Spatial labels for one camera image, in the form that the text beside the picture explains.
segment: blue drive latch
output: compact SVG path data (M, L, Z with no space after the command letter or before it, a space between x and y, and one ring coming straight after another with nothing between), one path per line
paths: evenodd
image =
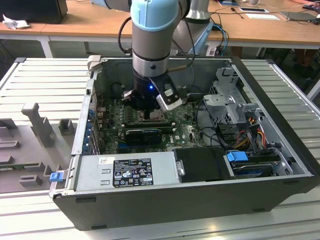
M249 161L247 154L244 151L231 151L226 157L229 162L246 162Z

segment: paper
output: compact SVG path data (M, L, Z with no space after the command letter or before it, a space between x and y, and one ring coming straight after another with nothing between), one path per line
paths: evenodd
M6 17L4 14L2 16L2 23L10 29L16 30L30 27L30 25L25 20L13 20Z
M280 20L275 15L269 14L246 13L245 15L247 15L250 19Z

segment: motherboard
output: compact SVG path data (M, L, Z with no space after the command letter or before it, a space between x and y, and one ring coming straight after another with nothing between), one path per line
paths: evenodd
M148 119L143 111L124 106L121 100L109 100L104 106L98 116L102 154L167 152L205 146L195 123L195 103L186 103L169 112L154 110ZM146 139L150 132L152 137ZM138 144L133 144L137 133L143 136L138 137Z

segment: white paper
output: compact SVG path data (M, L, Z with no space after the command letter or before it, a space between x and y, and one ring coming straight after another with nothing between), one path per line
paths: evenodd
M269 14L246 13L245 15L247 15L250 19L280 20L275 15Z
M16 30L30 27L30 25L25 20L13 20L6 17L4 14L2 16L2 23L10 29Z
M114 156L100 157L99 164L113 164L115 159L116 158Z

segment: table leg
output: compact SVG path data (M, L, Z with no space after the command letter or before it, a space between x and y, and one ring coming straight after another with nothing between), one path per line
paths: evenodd
M51 48L50 48L49 37L48 36L40 36L38 38L38 41L41 43L45 57L46 58L53 58L54 55L53 55Z
M90 54L91 51L90 51L90 47L89 47L89 42L85 41L85 42L83 42L83 43L84 43L85 53L86 53L86 54Z
M313 101L315 97L320 92L320 72L317 74L317 76L314 78L314 81L317 81L314 87L311 89L311 91L307 94L307 97Z
M266 54L266 47L259 47L258 51L256 52L256 57L259 59L263 59Z

